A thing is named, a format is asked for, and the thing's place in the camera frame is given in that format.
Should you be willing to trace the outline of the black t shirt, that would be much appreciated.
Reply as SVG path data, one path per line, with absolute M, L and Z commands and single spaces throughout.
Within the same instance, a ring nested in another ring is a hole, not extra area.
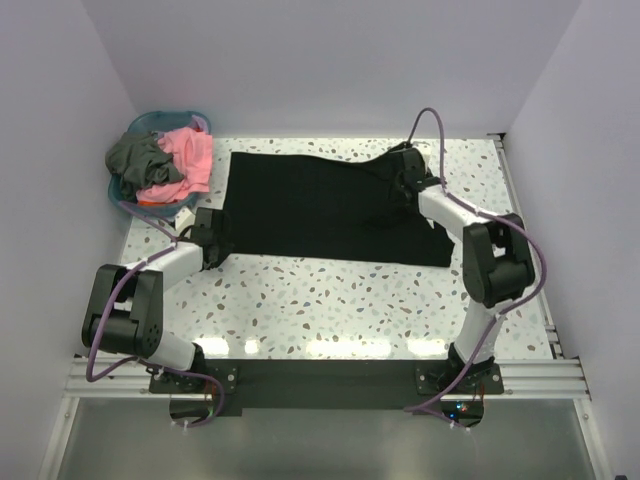
M 391 202 L 389 151 L 364 162 L 232 153 L 222 210 L 233 252 L 449 267 L 446 230 Z

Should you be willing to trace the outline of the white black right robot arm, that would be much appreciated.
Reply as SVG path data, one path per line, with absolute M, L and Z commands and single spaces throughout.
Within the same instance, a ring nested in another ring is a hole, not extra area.
M 462 280 L 470 301 L 440 374 L 439 391 L 469 392 L 495 362 L 495 343 L 508 306 L 534 283 L 535 268 L 522 219 L 485 212 L 449 192 L 427 172 L 421 152 L 403 142 L 389 153 L 400 164 L 394 187 L 427 220 L 462 245 Z

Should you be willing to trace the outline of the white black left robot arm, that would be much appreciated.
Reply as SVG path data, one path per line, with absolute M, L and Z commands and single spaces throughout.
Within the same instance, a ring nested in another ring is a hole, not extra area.
M 176 234 L 120 204 L 169 239 L 162 250 L 129 264 L 105 264 L 95 275 L 81 340 L 89 349 L 85 378 L 93 383 L 129 362 L 185 392 L 222 386 L 207 372 L 203 348 L 164 328 L 164 293 L 204 270 L 219 267 L 232 253 L 230 217 L 199 207 Z

